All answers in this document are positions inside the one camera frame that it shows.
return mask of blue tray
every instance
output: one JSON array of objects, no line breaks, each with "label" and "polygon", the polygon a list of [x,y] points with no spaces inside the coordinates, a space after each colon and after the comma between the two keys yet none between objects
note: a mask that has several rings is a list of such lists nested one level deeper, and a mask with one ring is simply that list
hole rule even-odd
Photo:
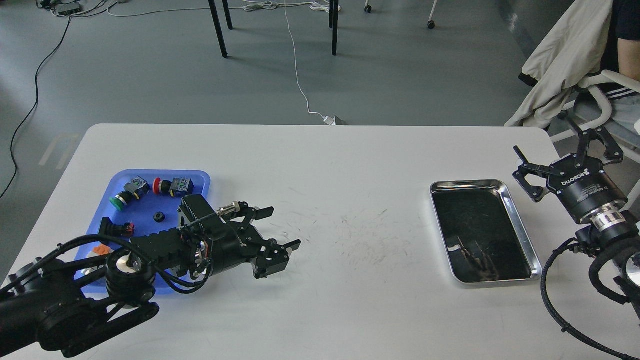
[{"label": "blue tray", "polygon": [[[103,217],[109,217],[116,225],[123,225],[131,222],[135,226],[134,236],[145,236],[168,230],[178,226],[178,206],[182,201],[181,197],[171,197],[169,195],[156,195],[153,191],[149,191],[140,200],[132,200],[123,211],[117,210],[110,202],[109,198],[117,195],[124,189],[124,185],[136,176],[142,177],[153,185],[154,179],[159,177],[162,180],[173,180],[174,177],[186,177],[193,182],[193,193],[201,194],[205,198],[209,193],[211,178],[206,172],[197,170],[140,170],[129,169],[117,173],[109,182],[107,190],[102,196],[98,210],[93,216],[91,225],[87,230],[87,234],[97,234],[100,229],[100,223]],[[155,222],[153,216],[158,211],[162,211],[166,216],[163,222]],[[76,260],[84,259],[99,243],[91,243],[83,245],[78,249]],[[113,250],[119,248],[117,245],[110,246]],[[169,294],[173,290],[156,275],[156,294]],[[104,278],[93,284],[89,284],[83,288],[85,293],[106,293],[106,283]]]}]

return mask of black electrical component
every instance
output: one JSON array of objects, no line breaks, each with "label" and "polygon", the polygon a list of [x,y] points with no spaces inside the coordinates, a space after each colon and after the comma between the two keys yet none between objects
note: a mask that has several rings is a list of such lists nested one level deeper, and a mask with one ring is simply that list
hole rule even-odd
[{"label": "black electrical component", "polygon": [[58,0],[40,0],[40,6],[46,10],[51,10],[57,3]]},{"label": "black electrical component", "polygon": [[100,222],[100,230],[98,230],[98,234],[115,236],[117,238],[130,238],[133,236],[135,228],[136,226],[132,222],[127,222],[124,225],[116,225],[111,222],[110,218],[103,217]]},{"label": "black electrical component", "polygon": [[133,199],[140,200],[149,190],[151,190],[149,183],[140,176],[136,176],[130,183],[125,184],[123,192],[110,198],[109,202],[122,211]]},{"label": "black electrical component", "polygon": [[186,177],[176,177],[173,181],[157,177],[152,189],[156,195],[168,194],[171,197],[184,197],[193,193],[193,182]]},{"label": "black electrical component", "polygon": [[163,222],[165,219],[166,219],[166,216],[162,211],[158,211],[157,213],[154,214],[155,222]]}]

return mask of gray floor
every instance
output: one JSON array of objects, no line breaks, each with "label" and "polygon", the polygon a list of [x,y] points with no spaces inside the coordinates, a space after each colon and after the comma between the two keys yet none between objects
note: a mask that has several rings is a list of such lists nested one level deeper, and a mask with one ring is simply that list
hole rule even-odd
[{"label": "gray floor", "polygon": [[[343,0],[336,57],[326,13],[306,6],[287,13],[312,111],[338,115],[350,126],[501,126],[529,91],[517,79],[527,49],[570,3],[442,1],[436,29],[428,31],[431,1],[372,0],[373,13],[366,14],[363,1]],[[113,13],[206,6],[204,0],[130,0]],[[232,18],[235,30],[224,29],[228,59],[220,56],[208,10],[71,22],[40,73],[40,104],[15,144],[20,172],[0,199],[0,276],[54,190],[68,152],[94,124],[323,126],[320,116],[307,114],[298,91],[284,11],[233,10]],[[33,1],[0,1],[0,188],[13,173],[11,135],[35,100],[35,70],[66,23]],[[135,134],[122,136],[136,141]],[[43,159],[47,149],[53,152]],[[627,161],[614,180],[628,191],[638,173]]]}]

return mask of person's arm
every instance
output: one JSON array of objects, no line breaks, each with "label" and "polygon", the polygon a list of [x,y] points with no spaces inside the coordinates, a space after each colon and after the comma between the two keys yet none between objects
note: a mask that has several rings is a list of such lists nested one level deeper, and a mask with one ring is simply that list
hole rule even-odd
[{"label": "person's arm", "polygon": [[640,41],[618,39],[620,74],[640,81]]}]

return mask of beige jacket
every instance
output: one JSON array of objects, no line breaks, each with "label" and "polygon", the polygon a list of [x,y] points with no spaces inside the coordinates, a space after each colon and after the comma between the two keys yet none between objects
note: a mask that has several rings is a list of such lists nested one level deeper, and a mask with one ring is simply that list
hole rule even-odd
[{"label": "beige jacket", "polygon": [[547,127],[562,111],[570,88],[600,70],[613,0],[576,0],[522,67],[538,80],[505,126]]}]

